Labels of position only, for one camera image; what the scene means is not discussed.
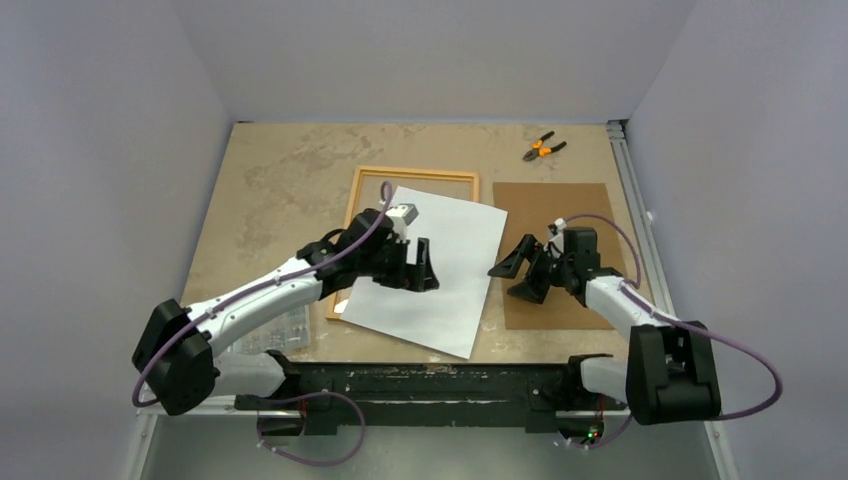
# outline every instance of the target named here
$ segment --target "white board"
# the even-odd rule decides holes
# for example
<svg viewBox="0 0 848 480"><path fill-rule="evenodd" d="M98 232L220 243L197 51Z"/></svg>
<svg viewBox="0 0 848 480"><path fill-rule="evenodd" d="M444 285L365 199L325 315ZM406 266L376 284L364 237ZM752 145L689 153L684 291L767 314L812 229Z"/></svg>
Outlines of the white board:
<svg viewBox="0 0 848 480"><path fill-rule="evenodd" d="M381 287L370 278L353 285L342 320L468 359L501 243L506 212L488 205L398 187L392 203L414 203L418 218L407 237L414 249L430 239L440 287L424 293Z"/></svg>

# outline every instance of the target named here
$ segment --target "brown cardboard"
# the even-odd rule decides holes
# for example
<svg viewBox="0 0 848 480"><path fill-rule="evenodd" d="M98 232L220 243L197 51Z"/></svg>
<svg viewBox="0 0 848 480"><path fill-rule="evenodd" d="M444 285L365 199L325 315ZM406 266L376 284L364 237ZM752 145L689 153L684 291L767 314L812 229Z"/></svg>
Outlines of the brown cardboard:
<svg viewBox="0 0 848 480"><path fill-rule="evenodd" d="M498 261L508 255L521 237L532 233L547 241L547 226L557 218L579 213L596 213L612 219L606 185L602 183L501 183L492 185L495 207L508 212ZM618 234L606 223L579 219L569 226L593 227L598 232L601 265L624 273ZM594 330L612 326L598 314L584 308L562 288L551 288L545 303L537 305L511 297L507 288L521 282L527 270L524 262L515 280L502 279L506 328L512 330Z"/></svg>

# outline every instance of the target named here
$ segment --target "pliers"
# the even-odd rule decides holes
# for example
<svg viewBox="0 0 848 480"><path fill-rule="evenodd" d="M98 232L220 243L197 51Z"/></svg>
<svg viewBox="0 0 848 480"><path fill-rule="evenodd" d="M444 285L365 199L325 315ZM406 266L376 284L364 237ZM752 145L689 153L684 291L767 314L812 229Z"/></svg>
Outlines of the pliers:
<svg viewBox="0 0 848 480"><path fill-rule="evenodd" d="M542 144L545 143L545 140L547 140L547 139L549 139L553 136L554 136L553 131L542 135L542 138L540 138L536 143L533 144L533 148L528 150L527 153L525 153L524 156L521 157L521 158L523 158L525 162L529 162L530 160L535 160L537 157L544 157L545 155L547 155L549 153L558 152L558 151L562 150L562 147L564 147L568 144L568 142L562 142L555 147L542 148Z"/></svg>

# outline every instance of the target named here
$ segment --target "transparent organizer box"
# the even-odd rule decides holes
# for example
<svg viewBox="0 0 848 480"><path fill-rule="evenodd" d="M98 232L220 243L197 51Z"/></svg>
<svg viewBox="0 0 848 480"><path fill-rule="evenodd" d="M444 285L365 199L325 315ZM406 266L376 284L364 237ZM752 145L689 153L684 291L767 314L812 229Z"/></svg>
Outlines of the transparent organizer box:
<svg viewBox="0 0 848 480"><path fill-rule="evenodd" d="M289 353L309 346L309 308L290 310L243 336L233 352L255 355L266 350Z"/></svg>

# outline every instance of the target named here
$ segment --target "white wall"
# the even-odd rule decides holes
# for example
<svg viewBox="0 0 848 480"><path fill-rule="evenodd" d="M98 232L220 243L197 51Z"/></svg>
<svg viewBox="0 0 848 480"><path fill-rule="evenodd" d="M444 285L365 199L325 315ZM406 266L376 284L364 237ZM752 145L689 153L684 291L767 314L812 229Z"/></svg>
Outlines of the white wall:
<svg viewBox="0 0 848 480"><path fill-rule="evenodd" d="M695 0L173 0L257 121L629 117Z"/></svg>
<svg viewBox="0 0 848 480"><path fill-rule="evenodd" d="M675 305L771 357L727 424L744 479L848 469L848 4L699 1L627 131ZM719 348L725 408L765 371Z"/></svg>
<svg viewBox="0 0 848 480"><path fill-rule="evenodd" d="M0 7L0 477L117 478L229 119L167 0Z"/></svg>

